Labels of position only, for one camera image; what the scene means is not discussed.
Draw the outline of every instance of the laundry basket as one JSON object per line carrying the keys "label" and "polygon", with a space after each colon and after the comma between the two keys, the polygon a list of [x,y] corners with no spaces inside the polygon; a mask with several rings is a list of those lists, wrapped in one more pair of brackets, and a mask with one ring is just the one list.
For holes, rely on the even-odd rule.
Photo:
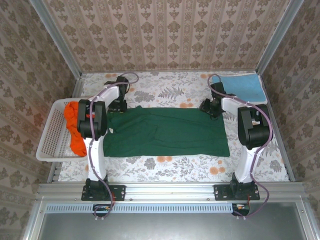
{"label": "laundry basket", "polygon": [[67,121],[64,110],[69,102],[78,102],[82,98],[66,98],[54,102],[40,139],[36,158],[39,161],[65,162],[81,161],[87,157],[80,157],[71,150],[71,134],[66,128]]}

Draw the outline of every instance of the green towel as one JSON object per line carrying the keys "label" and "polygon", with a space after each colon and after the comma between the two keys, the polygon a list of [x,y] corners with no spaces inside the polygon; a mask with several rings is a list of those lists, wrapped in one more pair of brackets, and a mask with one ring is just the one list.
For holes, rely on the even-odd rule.
{"label": "green towel", "polygon": [[181,156],[229,157],[224,120],[197,108],[130,108],[108,112],[103,141],[105,157]]}

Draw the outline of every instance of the patterned wall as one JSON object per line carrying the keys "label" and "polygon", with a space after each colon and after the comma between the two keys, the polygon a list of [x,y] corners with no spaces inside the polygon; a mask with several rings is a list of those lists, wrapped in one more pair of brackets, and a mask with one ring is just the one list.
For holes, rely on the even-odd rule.
{"label": "patterned wall", "polygon": [[18,239],[50,164],[35,158],[52,103],[75,80],[28,0],[0,1],[0,239]]}
{"label": "patterned wall", "polygon": [[44,0],[83,72],[254,69],[289,0]]}
{"label": "patterned wall", "polygon": [[320,0],[304,1],[262,77],[295,177],[320,220]]}

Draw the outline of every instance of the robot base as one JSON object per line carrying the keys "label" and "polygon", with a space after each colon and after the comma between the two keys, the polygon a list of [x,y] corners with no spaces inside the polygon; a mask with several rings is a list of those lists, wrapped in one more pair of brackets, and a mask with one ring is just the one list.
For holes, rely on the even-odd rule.
{"label": "robot base", "polygon": [[[115,201],[124,201],[126,196],[126,186],[125,185],[108,185],[111,193],[113,194],[113,199]],[[89,178],[85,181],[85,186],[82,189],[81,195],[82,201],[110,201],[110,195],[104,184],[100,181],[92,181]]]}
{"label": "robot base", "polygon": [[252,181],[248,183],[238,182],[235,173],[232,175],[230,184],[213,185],[214,197],[216,201],[247,201],[260,200],[258,186]]}

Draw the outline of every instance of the purple cable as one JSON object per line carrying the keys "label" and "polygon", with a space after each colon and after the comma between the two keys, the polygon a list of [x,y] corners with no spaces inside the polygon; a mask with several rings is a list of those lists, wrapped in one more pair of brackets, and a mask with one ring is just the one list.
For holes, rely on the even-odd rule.
{"label": "purple cable", "polygon": [[260,150],[262,150],[264,147],[266,147],[268,145],[268,143],[270,143],[270,141],[272,140],[272,136],[273,136],[273,129],[272,129],[272,123],[269,119],[269,117],[267,116],[267,114],[262,111],[259,107],[257,107],[256,105],[252,104],[252,103],[249,103],[248,101],[244,101],[236,96],[230,96],[230,95],[226,95],[226,94],[223,94],[221,92],[218,92],[216,90],[214,90],[211,85],[210,85],[210,79],[213,78],[213,76],[217,76],[219,78],[219,81],[221,82],[221,77],[218,75],[218,74],[211,74],[209,77],[208,77],[208,80],[207,80],[207,84],[209,86],[209,88],[216,94],[220,95],[220,96],[223,96],[225,98],[228,98],[228,99],[234,99],[236,100],[237,102],[241,103],[241,104],[244,104],[246,106],[249,106],[249,107],[252,107],[254,109],[256,109],[259,113],[261,113],[264,118],[266,119],[266,122],[268,123],[268,127],[269,127],[269,137],[268,137],[268,140],[265,142],[264,145],[262,145],[261,147],[259,147],[255,153],[254,153],[254,157],[253,157],[253,161],[252,161],[252,164],[251,164],[251,168],[250,168],[250,177],[252,178],[252,180],[255,182],[255,184],[257,184],[258,186],[260,186],[261,188],[263,188],[266,192],[266,198],[263,202],[263,204],[253,213],[250,213],[249,215],[247,216],[243,216],[241,213],[237,212],[237,211],[234,211],[236,214],[238,214],[240,217],[243,217],[243,218],[248,218],[248,217],[252,217],[254,216],[255,214],[257,214],[268,202],[269,200],[269,196],[270,196],[270,193],[269,191],[267,190],[267,188],[265,186],[263,186],[260,182],[258,182],[254,176],[253,176],[253,170],[254,170],[254,167],[255,167],[255,162],[257,160],[257,155],[258,155],[258,152]]}
{"label": "purple cable", "polygon": [[[113,83],[113,84],[110,84],[108,85],[106,88],[104,88],[102,91],[100,91],[92,100],[91,100],[91,103],[90,103],[90,107],[89,107],[89,120],[90,120],[90,128],[91,128],[91,135],[92,135],[92,140],[90,141],[90,144],[89,144],[89,149],[88,149],[88,157],[89,157],[89,161],[90,161],[90,165],[91,165],[91,168],[92,168],[92,171],[94,173],[94,175],[97,177],[97,179],[103,183],[103,185],[105,186],[105,188],[107,189],[109,195],[110,195],[110,208],[108,210],[108,212],[102,217],[107,217],[112,208],[113,208],[113,196],[112,196],[112,193],[111,193],[111,190],[110,190],[110,187],[108,186],[108,184],[101,178],[99,177],[99,175],[97,174],[96,172],[96,169],[95,169],[95,166],[94,166],[94,163],[92,161],[92,156],[91,156],[91,150],[92,150],[92,145],[93,145],[93,142],[95,140],[95,130],[94,130],[94,120],[93,120],[93,105],[94,105],[94,101],[99,98],[107,89],[111,88],[111,87],[114,87],[116,85],[129,85],[129,84],[135,84],[136,82],[139,81],[139,76],[138,74],[136,74],[135,72],[133,71],[127,71],[127,72],[124,72],[123,74],[121,74],[120,76],[123,76],[123,75],[126,75],[126,74],[134,74],[136,75],[137,77],[137,80],[134,81],[134,82],[116,82],[116,83]],[[97,218],[97,209],[99,208],[100,206],[97,206],[95,209],[94,209],[94,212],[93,212],[93,215]]]}

